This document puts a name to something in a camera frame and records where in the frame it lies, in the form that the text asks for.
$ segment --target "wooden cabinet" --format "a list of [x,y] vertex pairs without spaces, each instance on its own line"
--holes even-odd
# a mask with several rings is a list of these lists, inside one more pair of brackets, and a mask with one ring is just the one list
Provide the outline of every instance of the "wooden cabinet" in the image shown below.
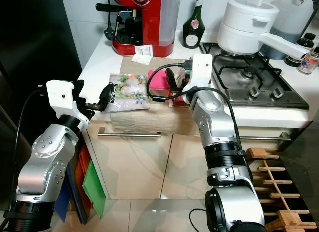
[[172,134],[160,138],[99,137],[104,121],[92,121],[84,134],[93,163],[107,197],[112,199],[159,198]]
[[[279,137],[289,128],[240,127],[240,136]],[[242,140],[243,149],[277,148],[280,141]],[[210,186],[206,181],[207,163],[200,137],[174,134],[162,190],[162,198],[203,199]]]
[[[204,198],[209,189],[200,137],[163,134],[161,138],[100,137],[110,123],[92,121],[83,132],[93,163],[112,199]],[[239,127],[240,136],[279,137],[290,128]],[[280,141],[242,140],[243,149],[277,148]]]

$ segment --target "red espresso machine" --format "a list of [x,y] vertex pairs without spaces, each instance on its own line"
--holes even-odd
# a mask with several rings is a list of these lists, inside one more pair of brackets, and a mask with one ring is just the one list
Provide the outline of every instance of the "red espresso machine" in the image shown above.
[[134,55],[134,46],[140,45],[152,45],[153,56],[156,57],[166,57],[173,52],[180,0],[115,2],[121,6],[98,3],[96,9],[118,13],[115,30],[110,33],[109,24],[105,31],[117,54]]

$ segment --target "stove knob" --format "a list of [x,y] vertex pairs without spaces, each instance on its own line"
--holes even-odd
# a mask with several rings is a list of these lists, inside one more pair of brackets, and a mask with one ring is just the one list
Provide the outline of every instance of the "stove knob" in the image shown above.
[[249,90],[249,95],[251,95],[252,97],[255,97],[257,98],[260,94],[260,90],[256,87],[252,87],[250,90]]
[[272,96],[279,99],[284,95],[284,92],[282,91],[282,89],[280,88],[276,88],[275,90],[273,90],[272,92]]

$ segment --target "metal handle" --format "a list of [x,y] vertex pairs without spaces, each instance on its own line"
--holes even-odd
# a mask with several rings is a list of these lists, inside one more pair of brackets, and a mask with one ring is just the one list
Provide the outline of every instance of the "metal handle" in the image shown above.
[[269,23],[271,21],[269,17],[262,17],[262,16],[256,16],[253,18],[253,20],[257,22],[264,22],[264,23]]
[[262,137],[262,136],[241,136],[241,140],[262,140],[262,141],[291,141],[288,133],[283,132],[279,137]]
[[122,137],[161,137],[161,132],[156,134],[144,134],[144,133],[113,133],[113,132],[104,132],[105,127],[100,127],[98,136],[122,136]]
[[120,12],[120,11],[126,11],[127,9],[123,6],[117,6],[117,5],[107,5],[107,4],[101,4],[97,3],[95,5],[96,11],[110,11],[110,12]]

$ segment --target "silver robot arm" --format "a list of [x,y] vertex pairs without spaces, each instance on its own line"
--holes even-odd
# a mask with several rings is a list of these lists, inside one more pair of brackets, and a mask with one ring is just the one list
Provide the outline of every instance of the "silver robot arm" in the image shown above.
[[75,152],[78,135],[86,129],[93,110],[104,111],[113,95],[113,84],[107,85],[98,103],[86,103],[79,93],[84,81],[75,83],[52,80],[46,89],[57,123],[51,124],[32,145],[30,159],[23,166],[16,190],[15,203],[4,217],[4,231],[51,231],[54,202],[65,177],[66,166]]
[[[209,87],[212,57],[193,57],[190,81],[183,91]],[[207,181],[212,189],[205,195],[207,225],[212,232],[265,232],[261,204],[252,176],[239,148],[232,118],[212,91],[189,93],[192,118],[197,123],[207,161]]]

